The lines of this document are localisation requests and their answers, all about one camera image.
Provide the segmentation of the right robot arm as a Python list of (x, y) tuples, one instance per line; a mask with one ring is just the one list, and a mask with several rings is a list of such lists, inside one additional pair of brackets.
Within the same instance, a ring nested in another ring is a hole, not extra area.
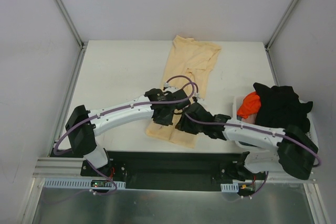
[(183, 110), (175, 128), (238, 144), (245, 150), (236, 166), (242, 179), (260, 172), (284, 171), (307, 180), (313, 168), (321, 164), (318, 147), (294, 125), (283, 129), (249, 124), (224, 114), (212, 115), (194, 102)]

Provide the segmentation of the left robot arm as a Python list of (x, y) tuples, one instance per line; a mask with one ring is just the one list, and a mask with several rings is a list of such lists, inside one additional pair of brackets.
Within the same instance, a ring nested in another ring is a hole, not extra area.
[(115, 127), (138, 120), (151, 119), (161, 126), (173, 124), (175, 111), (191, 104), (184, 90), (151, 89), (138, 98), (120, 106), (88, 110), (84, 105), (75, 107), (65, 126), (71, 151), (87, 161), (99, 176), (111, 176), (115, 170), (107, 151), (96, 137)]

